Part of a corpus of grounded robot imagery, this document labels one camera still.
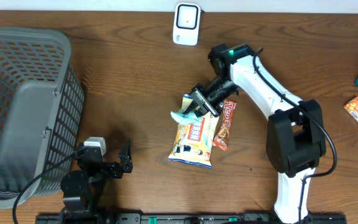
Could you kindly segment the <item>teal wet wipes pack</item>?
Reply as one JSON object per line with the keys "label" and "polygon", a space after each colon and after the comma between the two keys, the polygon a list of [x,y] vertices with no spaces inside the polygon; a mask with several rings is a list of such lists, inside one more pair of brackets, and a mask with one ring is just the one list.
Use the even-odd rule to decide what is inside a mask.
{"label": "teal wet wipes pack", "polygon": [[193,124],[195,122],[201,122],[202,117],[197,117],[195,114],[195,110],[190,111],[187,114],[183,113],[184,110],[180,109],[178,112],[170,112],[171,117],[178,123],[178,124]]}

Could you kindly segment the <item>large yellow snack bag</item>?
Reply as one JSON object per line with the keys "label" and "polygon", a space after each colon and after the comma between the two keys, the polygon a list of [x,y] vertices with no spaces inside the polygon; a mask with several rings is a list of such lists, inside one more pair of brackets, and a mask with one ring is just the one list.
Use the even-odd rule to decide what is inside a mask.
{"label": "large yellow snack bag", "polygon": [[190,124],[179,123],[168,160],[212,168],[210,157],[218,120],[208,112]]}

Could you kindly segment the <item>orange brown candy bar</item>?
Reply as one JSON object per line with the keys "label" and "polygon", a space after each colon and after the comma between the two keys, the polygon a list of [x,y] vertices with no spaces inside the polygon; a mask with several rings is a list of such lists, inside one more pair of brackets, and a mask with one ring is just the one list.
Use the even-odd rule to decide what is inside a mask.
{"label": "orange brown candy bar", "polygon": [[213,140],[213,146],[224,151],[228,150],[229,135],[231,132],[232,120],[237,103],[230,99],[225,99],[223,104],[223,120],[217,134]]}

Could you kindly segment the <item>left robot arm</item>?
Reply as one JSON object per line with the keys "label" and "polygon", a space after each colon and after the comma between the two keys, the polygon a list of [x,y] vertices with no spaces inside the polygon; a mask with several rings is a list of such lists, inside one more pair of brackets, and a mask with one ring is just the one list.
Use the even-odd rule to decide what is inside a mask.
{"label": "left robot arm", "polygon": [[120,150],[118,162],[105,162],[105,139],[90,137],[74,152],[78,170],[67,173],[60,184],[65,207],[59,214],[60,223],[115,223],[114,215],[99,206],[109,180],[120,179],[133,170],[130,140]]}

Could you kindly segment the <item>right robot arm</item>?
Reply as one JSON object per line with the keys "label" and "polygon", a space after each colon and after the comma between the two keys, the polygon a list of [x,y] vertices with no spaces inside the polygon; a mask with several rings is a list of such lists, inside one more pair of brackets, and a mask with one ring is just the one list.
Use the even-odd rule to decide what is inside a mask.
{"label": "right robot arm", "polygon": [[216,78],[191,90],[193,101],[184,114],[218,117],[224,99],[245,91],[268,121],[266,152],[278,172],[274,212],[282,223],[301,223],[308,215],[308,177],[326,152],[321,107],[284,88],[262,65],[259,53],[247,44],[212,47],[208,61]]}

